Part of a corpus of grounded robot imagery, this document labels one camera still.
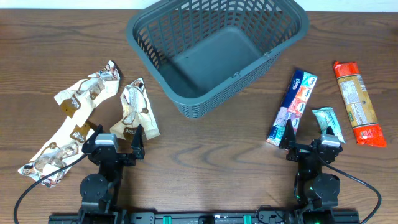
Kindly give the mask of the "multicolour tissue pack strip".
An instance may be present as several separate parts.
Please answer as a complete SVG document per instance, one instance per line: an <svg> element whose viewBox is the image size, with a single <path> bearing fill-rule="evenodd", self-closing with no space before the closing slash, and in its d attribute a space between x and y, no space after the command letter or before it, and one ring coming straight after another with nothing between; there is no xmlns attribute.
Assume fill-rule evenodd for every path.
<svg viewBox="0 0 398 224"><path fill-rule="evenodd" d="M296 70L294 72L266 139L268 143L279 146L289 119L292 122L294 134L296 134L301 117L317 80L318 77L316 75L303 70Z"/></svg>

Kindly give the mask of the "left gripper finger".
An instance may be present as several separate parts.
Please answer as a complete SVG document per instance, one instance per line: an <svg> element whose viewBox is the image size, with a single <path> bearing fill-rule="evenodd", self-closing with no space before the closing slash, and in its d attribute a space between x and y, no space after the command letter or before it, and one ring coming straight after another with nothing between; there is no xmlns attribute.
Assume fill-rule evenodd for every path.
<svg viewBox="0 0 398 224"><path fill-rule="evenodd" d="M97 136L103 132L103 126L99 125L95 130L89 131L86 144L94 144Z"/></svg>
<svg viewBox="0 0 398 224"><path fill-rule="evenodd" d="M133 154L145 154L145 149L142 140L142 126L139 125L136 129L134 138L131 143Z"/></svg>

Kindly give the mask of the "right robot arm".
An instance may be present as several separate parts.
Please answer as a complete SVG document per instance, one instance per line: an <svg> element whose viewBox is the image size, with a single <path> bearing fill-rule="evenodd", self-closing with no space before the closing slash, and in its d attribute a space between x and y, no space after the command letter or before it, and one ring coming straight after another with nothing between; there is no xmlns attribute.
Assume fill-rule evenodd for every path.
<svg viewBox="0 0 398 224"><path fill-rule="evenodd" d="M287 120L281 149L288 150L286 159L298 163L294 195L298 208L284 215L285 223L335 223L333 208L338 205L340 179L327 174L322 167L335 161L343 150L331 127L309 145L296 141L292 121Z"/></svg>

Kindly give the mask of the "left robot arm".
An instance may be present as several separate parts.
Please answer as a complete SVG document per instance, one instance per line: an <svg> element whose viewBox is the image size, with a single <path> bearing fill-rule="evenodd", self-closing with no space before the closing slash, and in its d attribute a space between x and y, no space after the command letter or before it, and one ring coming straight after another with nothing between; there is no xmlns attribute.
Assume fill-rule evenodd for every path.
<svg viewBox="0 0 398 224"><path fill-rule="evenodd" d="M80 184L82 197L78 215L79 223L129 223L126 210L117 206L118 193L123 178L123 169L135 166L143 160L145 150L142 140L143 128L139 125L131 143L130 153L118 152L118 138L106 134L103 127L97 130L83 144L82 152L99 167L96 174L85 177Z"/></svg>

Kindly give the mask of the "grey plastic basket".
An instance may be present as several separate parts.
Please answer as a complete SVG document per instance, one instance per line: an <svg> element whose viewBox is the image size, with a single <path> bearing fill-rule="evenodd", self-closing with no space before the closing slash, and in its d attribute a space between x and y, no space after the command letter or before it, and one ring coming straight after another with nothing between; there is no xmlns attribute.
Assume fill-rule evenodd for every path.
<svg viewBox="0 0 398 224"><path fill-rule="evenodd" d="M126 39L179 112L197 119L266 74L309 25L290 0L166 0L131 17Z"/></svg>

